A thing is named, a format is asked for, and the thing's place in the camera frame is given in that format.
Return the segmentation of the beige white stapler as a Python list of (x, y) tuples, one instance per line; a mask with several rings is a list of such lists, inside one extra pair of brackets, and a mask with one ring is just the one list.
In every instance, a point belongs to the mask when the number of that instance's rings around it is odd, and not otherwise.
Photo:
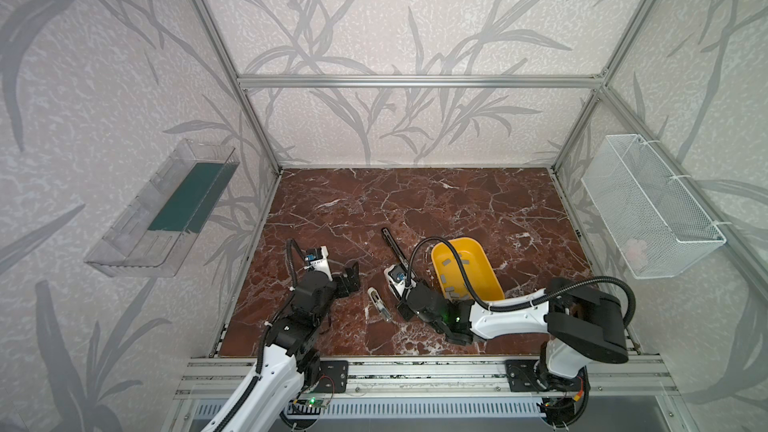
[(378, 311), (378, 313), (381, 315), (381, 317), (387, 321), (392, 322), (393, 317), (390, 313), (390, 311), (387, 309), (383, 299), (381, 298), (379, 292), (374, 287), (369, 287), (367, 290), (367, 294), (374, 305), (375, 309)]

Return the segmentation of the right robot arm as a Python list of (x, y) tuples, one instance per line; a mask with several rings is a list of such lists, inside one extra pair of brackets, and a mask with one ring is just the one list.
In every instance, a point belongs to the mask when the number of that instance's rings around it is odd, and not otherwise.
[(406, 284), (388, 272), (388, 285), (405, 320), (417, 317), (457, 345), (516, 334), (548, 334), (537, 365), (541, 382), (574, 379), (591, 362), (628, 361), (625, 332), (636, 310), (631, 287), (610, 276), (562, 277), (534, 293), (501, 301), (451, 302), (422, 281)]

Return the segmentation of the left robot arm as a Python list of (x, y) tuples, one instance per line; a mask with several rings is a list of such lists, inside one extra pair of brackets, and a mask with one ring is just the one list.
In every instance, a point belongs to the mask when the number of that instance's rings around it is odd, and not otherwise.
[(314, 348), (333, 302), (360, 290), (357, 262), (334, 275), (325, 259), (291, 275), (292, 291), (265, 325), (257, 361), (204, 427), (206, 431), (267, 431), (289, 402), (320, 380)]

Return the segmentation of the yellow plastic tray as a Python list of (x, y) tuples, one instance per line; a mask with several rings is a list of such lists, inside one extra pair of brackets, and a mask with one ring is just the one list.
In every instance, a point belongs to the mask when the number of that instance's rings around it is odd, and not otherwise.
[[(476, 294), (485, 302), (500, 301), (505, 298), (501, 285), (479, 242), (470, 237), (451, 239), (460, 259), (468, 260), (464, 265), (467, 277)], [(439, 285), (446, 299), (461, 301), (471, 299), (454, 255), (443, 243), (438, 243), (431, 251), (431, 259)], [(451, 263), (442, 266), (442, 261), (451, 259)]]

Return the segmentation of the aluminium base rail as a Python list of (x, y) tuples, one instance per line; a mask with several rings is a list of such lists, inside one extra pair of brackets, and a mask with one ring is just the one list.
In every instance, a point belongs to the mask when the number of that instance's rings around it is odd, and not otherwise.
[[(511, 393), (507, 356), (350, 356), (345, 372), (323, 379), (319, 391), (333, 398), (501, 397)], [(192, 359), (173, 395), (183, 399), (226, 399), (255, 361), (251, 358)], [(632, 355), (625, 364), (588, 366), (594, 396), (676, 396), (679, 389), (658, 355)]]

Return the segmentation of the clear plastic wall bin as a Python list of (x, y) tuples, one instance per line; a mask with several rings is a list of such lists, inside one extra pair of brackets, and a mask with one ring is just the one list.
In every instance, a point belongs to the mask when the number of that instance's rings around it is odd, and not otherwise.
[(84, 262), (112, 278), (175, 276), (239, 165), (233, 146), (181, 140)]

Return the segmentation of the aluminium frame crossbar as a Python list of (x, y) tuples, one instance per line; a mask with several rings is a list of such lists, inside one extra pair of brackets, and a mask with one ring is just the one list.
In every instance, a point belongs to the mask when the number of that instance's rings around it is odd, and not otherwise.
[(266, 88), (573, 88), (594, 89), (595, 75), (243, 75), (243, 90)]

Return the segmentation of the aluminium frame corner post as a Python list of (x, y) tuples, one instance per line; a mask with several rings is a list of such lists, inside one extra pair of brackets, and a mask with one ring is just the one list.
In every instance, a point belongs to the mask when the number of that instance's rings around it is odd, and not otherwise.
[(234, 63), (230, 58), (225, 44), (221, 37), (221, 34), (216, 26), (214, 17), (210, 12), (205, 0), (190, 0), (192, 8), (196, 13), (198, 20), (200, 21), (202, 28), (210, 42), (211, 47), (220, 63), (225, 75), (226, 83), (232, 90), (235, 100), (240, 106), (242, 112), (256, 135), (261, 147), (266, 153), (267, 160), (271, 169), (277, 175), (282, 172), (282, 167), (279, 164), (276, 153), (271, 146), (269, 139), (264, 131), (264, 128), (258, 119), (256, 112), (254, 111), (250, 100), (247, 98), (244, 90), (240, 87), (238, 82), (238, 74), (234, 67)]

